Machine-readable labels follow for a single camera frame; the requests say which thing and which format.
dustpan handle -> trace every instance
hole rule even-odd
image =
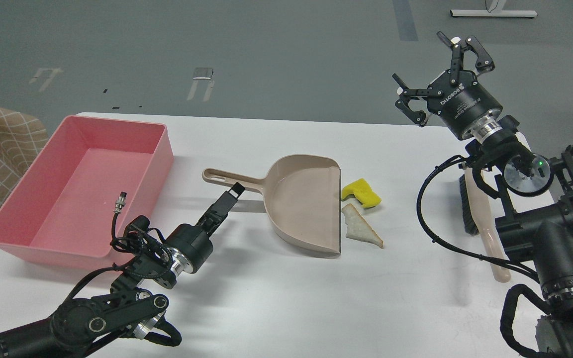
[[[207,168],[202,171],[202,179],[207,183],[232,186],[236,182],[241,183],[247,190],[252,192],[262,193],[263,179],[257,179],[240,175],[236,173],[225,172],[213,168]]]

screw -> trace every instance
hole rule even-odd
[[[90,329],[90,331],[98,333],[105,328],[105,320],[102,319],[101,317],[94,317],[93,319],[90,320],[88,328]]]
[[[166,305],[167,305],[167,300],[165,297],[159,295],[154,299],[154,306],[157,306],[158,308],[163,308]]]

brush handle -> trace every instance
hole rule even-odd
[[[481,229],[479,233],[483,240],[483,246],[486,249],[487,255],[492,256],[493,258],[503,259],[503,251],[501,250],[501,244],[498,240],[496,231],[493,229]],[[507,268],[499,267],[494,264],[490,264],[490,266],[492,267],[492,274],[496,281],[505,283],[510,281],[512,278],[510,270]]]

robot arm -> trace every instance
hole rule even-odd
[[[82,358],[116,338],[139,338],[175,347],[181,343],[178,330],[165,319],[169,306],[163,294],[139,288],[144,279],[154,279],[171,289],[182,272],[195,273],[213,251],[211,234],[227,217],[245,188],[236,183],[207,209],[197,224],[181,224],[165,240],[148,234],[150,221],[143,215],[114,236],[116,216],[125,205],[125,193],[116,202],[112,234],[114,249],[135,257],[125,265],[98,269],[84,277],[50,317],[0,333],[0,358]],[[122,274],[110,293],[74,298],[92,279],[109,270]],[[165,333],[153,332],[158,329]]]

metal connector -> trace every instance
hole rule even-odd
[[[125,197],[127,196],[127,193],[125,192],[121,192],[121,195],[118,196],[118,199],[116,200],[116,205],[114,206],[114,213],[115,214],[120,214],[121,210],[123,210],[123,207],[125,207]]]

